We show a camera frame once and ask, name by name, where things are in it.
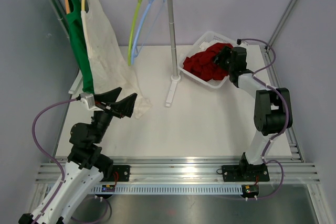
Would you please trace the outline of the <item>green t shirt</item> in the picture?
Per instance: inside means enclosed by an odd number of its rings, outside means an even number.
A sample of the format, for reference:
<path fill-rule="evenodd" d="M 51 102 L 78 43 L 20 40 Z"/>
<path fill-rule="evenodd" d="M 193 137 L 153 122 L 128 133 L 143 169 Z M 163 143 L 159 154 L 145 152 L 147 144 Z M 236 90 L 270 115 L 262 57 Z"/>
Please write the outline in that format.
<path fill-rule="evenodd" d="M 94 93 L 93 77 L 87 54 L 87 46 L 83 33 L 83 24 L 81 18 L 80 0 L 69 0 L 71 13 L 66 14 L 69 25 L 70 44 L 75 55 L 75 59 L 82 73 L 83 92 Z"/>

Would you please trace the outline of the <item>red t shirt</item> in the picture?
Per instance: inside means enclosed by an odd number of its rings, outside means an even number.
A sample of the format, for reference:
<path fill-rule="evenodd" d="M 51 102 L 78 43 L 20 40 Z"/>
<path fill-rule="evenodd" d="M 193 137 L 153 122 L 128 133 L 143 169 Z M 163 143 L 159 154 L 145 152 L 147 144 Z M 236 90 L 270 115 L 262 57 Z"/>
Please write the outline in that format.
<path fill-rule="evenodd" d="M 209 46 L 205 51 L 186 57 L 183 69 L 206 82 L 210 80 L 222 81 L 228 76 L 228 72 L 214 64 L 213 60 L 224 47 L 233 48 L 231 44 L 218 42 Z"/>

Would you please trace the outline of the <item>lime green hanger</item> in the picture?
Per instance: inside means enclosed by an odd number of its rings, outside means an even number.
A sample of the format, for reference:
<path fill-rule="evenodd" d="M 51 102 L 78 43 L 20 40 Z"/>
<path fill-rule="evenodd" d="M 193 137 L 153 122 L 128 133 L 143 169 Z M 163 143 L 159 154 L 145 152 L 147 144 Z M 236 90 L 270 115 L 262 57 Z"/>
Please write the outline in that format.
<path fill-rule="evenodd" d="M 134 15 L 133 15 L 133 20 L 132 20 L 132 24 L 131 24 L 131 29 L 130 29 L 130 35 L 129 35 L 129 42 L 128 42 L 128 66 L 131 66 L 131 55 L 132 55 L 132 48 L 133 48 L 133 38 L 134 38 L 134 31 L 135 31 L 135 25 L 137 23 L 137 19 L 138 19 L 138 14 L 139 14 L 139 10 L 141 7 L 143 0 L 137 0 L 137 4 L 136 4 L 136 8 L 134 11 Z"/>

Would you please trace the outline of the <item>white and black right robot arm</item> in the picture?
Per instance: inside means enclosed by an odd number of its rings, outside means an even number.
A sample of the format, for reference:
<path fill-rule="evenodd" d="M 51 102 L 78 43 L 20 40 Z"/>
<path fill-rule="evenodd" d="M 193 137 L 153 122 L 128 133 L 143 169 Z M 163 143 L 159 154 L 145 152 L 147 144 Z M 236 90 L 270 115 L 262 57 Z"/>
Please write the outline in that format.
<path fill-rule="evenodd" d="M 228 72 L 230 82 L 255 100 L 254 125 L 256 133 L 237 165 L 221 167 L 225 182 L 268 182 L 266 160 L 275 139 L 292 126 L 290 93 L 258 79 L 247 69 L 247 50 L 225 46 L 215 57 L 214 64 Z"/>

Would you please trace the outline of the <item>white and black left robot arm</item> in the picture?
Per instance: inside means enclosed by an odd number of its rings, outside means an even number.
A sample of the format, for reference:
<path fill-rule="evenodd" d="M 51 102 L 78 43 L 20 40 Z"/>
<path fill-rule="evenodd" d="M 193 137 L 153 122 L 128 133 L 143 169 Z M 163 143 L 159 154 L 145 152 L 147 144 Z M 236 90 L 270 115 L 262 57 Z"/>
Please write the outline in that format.
<path fill-rule="evenodd" d="M 60 176 L 42 203 L 31 213 L 23 214 L 19 223 L 68 223 L 73 213 L 100 181 L 113 176 L 113 160 L 102 154 L 101 143 L 113 118 L 130 118 L 137 94 L 118 100 L 122 89 L 102 94 L 81 93 L 66 103 L 81 102 L 93 112 L 90 123 L 77 123 L 70 130 L 71 151 L 62 166 L 56 159 Z"/>

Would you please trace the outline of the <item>beige t shirt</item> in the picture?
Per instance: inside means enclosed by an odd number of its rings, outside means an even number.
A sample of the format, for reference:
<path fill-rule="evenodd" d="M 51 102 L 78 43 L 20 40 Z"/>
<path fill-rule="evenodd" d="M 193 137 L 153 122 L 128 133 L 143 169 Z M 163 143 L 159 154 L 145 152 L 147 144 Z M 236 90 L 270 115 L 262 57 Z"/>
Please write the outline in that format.
<path fill-rule="evenodd" d="M 132 116 L 139 119 L 152 104 L 142 95 L 136 73 L 125 61 L 100 1 L 89 0 L 89 11 L 81 11 L 81 18 L 95 94 L 118 87 L 122 88 L 121 99 L 136 93 L 138 96 Z"/>

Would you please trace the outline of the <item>orange hanger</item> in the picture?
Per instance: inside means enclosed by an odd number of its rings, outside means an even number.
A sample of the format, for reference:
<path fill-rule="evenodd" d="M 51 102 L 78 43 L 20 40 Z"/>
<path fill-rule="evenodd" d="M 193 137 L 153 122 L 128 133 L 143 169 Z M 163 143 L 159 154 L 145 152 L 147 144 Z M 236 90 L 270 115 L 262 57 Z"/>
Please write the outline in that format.
<path fill-rule="evenodd" d="M 66 9 L 66 14 L 71 13 L 70 6 L 69 6 L 69 0 L 65 0 L 65 9 Z"/>

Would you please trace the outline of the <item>white printed t shirt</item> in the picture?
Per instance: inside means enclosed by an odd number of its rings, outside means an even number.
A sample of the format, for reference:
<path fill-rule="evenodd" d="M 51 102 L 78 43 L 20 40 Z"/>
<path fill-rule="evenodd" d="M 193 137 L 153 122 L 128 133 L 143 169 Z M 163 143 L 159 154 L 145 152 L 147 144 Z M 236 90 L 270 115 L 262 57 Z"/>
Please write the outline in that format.
<path fill-rule="evenodd" d="M 200 51 L 205 51 L 208 47 L 212 46 L 216 41 L 215 40 L 212 40 L 210 42 L 202 42 L 200 45 L 199 45 L 199 48 L 200 48 Z"/>

